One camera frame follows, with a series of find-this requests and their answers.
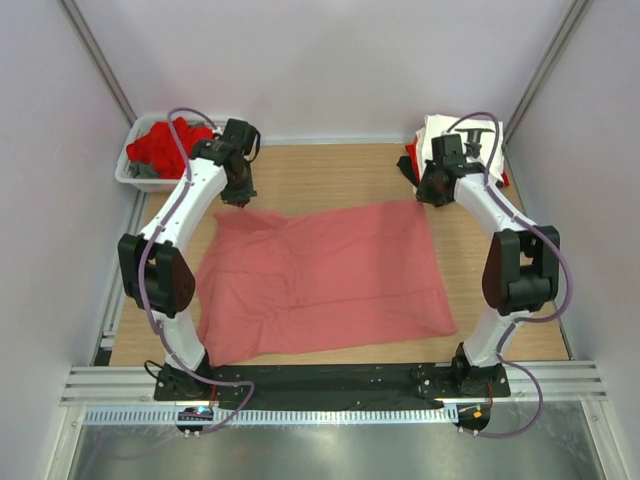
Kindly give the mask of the pink t shirt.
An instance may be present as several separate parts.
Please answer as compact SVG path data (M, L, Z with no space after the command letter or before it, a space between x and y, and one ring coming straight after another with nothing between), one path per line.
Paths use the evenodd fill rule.
M215 221L196 275L198 335L214 366L456 331L415 201L302 216L233 209Z

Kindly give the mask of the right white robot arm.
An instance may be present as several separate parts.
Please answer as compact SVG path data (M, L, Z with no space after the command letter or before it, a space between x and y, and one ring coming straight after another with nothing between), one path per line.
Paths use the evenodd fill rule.
M433 159L425 167L417 199L436 207L462 206L490 238L490 246L481 282L486 309L451 365L424 381L443 382L445 394L480 396L489 388L504 394L502 350L521 324L556 298L559 232L521 216L488 169L467 160L459 135L434 137L431 147Z

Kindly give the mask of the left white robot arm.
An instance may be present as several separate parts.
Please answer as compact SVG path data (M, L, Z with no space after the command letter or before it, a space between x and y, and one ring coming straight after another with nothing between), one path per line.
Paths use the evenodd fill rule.
M219 133L185 148L174 121L167 127L183 163L183 175L156 216L137 234L125 234L117 251L125 294L134 299L159 337L165 367L189 399L204 398L212 386L252 395L246 380L216 380L191 315L196 280L184 252L211 202L246 206L256 192L251 165L261 146L256 127L229 119Z

